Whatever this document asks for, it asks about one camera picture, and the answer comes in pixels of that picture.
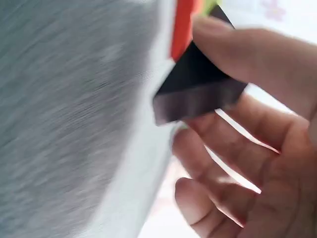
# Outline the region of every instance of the skin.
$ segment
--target skin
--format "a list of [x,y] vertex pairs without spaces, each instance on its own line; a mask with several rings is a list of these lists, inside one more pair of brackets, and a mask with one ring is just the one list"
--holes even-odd
[[[317,238],[317,48],[263,29],[233,30],[210,17],[194,18],[193,37],[225,73],[260,86],[298,115],[247,94],[226,111],[267,146],[216,113],[186,121],[189,128],[173,142],[191,176],[175,190],[185,220],[202,238]],[[204,145],[262,192],[231,178]]]

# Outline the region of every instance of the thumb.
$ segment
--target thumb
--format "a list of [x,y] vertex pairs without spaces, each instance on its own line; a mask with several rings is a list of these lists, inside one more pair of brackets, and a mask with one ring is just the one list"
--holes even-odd
[[234,30],[213,17],[193,18],[197,47],[223,72],[263,88],[314,122],[317,137],[317,47],[264,29]]

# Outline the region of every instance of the red tab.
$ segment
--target red tab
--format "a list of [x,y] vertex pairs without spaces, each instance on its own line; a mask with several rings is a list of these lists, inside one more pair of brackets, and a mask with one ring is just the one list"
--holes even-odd
[[203,0],[177,0],[176,16],[171,46],[171,57],[177,61],[185,52],[192,38],[191,19],[192,13],[199,12]]

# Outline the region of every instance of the black plastic piece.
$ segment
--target black plastic piece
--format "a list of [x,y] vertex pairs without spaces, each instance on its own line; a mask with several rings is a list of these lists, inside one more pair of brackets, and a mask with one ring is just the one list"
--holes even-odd
[[[210,15],[231,24],[218,5]],[[236,103],[246,86],[219,70],[191,42],[154,96],[156,124],[193,118],[228,107]]]

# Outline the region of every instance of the gray textured surface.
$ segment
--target gray textured surface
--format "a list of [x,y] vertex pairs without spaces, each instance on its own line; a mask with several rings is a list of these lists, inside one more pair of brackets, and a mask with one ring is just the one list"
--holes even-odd
[[67,238],[89,226],[163,61],[149,63],[159,2],[0,1],[2,238]]

